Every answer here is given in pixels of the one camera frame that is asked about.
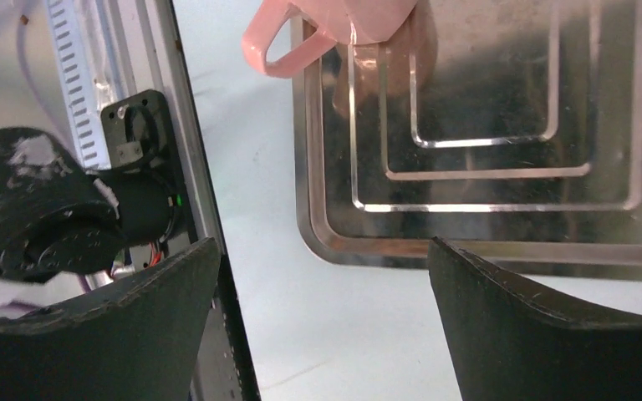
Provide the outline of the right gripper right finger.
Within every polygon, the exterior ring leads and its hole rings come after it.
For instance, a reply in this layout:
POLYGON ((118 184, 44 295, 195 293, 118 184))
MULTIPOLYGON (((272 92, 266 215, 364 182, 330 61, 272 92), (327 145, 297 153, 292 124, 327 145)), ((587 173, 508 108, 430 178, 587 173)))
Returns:
POLYGON ((570 296, 441 238, 427 266, 465 400, 642 400, 642 315, 570 296))

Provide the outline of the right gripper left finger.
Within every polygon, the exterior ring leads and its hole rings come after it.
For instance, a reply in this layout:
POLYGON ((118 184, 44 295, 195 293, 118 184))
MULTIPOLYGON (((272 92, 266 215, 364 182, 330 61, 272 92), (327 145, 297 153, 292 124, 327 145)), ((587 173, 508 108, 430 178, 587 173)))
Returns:
POLYGON ((221 256, 212 239, 92 292, 0 318, 0 400, 184 400, 221 256))

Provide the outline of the pink cup front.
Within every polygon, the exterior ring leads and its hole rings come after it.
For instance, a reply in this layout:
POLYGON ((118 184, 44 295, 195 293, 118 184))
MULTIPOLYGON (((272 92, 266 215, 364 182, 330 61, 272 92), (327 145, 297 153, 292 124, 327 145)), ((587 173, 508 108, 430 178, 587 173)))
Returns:
POLYGON ((406 0, 263 1, 242 35, 243 56, 261 74, 292 78, 338 44, 368 45, 387 41, 416 4, 406 0), (315 31, 281 58, 270 61, 270 46, 283 25, 295 17, 311 23, 315 31))

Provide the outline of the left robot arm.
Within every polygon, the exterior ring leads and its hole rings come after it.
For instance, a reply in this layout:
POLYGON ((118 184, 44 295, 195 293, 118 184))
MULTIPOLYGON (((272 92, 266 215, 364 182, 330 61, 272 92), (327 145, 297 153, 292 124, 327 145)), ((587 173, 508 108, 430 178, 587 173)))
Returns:
POLYGON ((101 272, 120 251, 184 229, 169 176, 87 171, 51 134, 0 129, 0 309, 61 272, 101 272))

